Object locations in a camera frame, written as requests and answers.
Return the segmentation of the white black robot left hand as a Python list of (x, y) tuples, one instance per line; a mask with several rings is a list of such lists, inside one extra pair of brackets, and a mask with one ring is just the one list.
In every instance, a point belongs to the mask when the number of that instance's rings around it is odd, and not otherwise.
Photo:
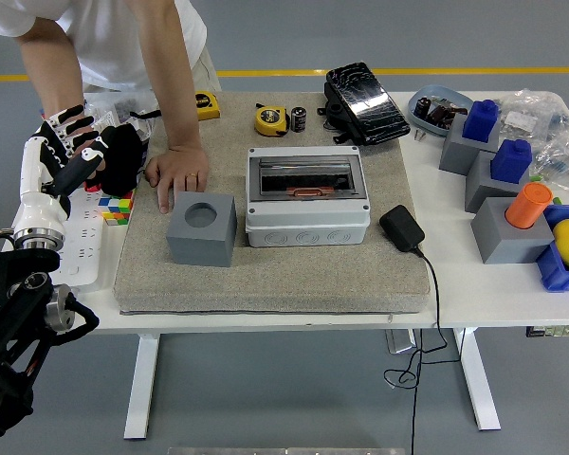
[(96, 171), (109, 148), (93, 123), (78, 104), (46, 118), (26, 141), (13, 222), (16, 238), (63, 239), (68, 196)]

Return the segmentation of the person's left hand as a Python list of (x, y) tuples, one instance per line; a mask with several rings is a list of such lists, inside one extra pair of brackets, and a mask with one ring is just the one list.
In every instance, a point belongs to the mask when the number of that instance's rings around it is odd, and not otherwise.
[(207, 188), (209, 160), (200, 145), (169, 148), (152, 157), (145, 178), (156, 190), (158, 209), (162, 214), (170, 211), (170, 193), (177, 197), (182, 191), (202, 192)]

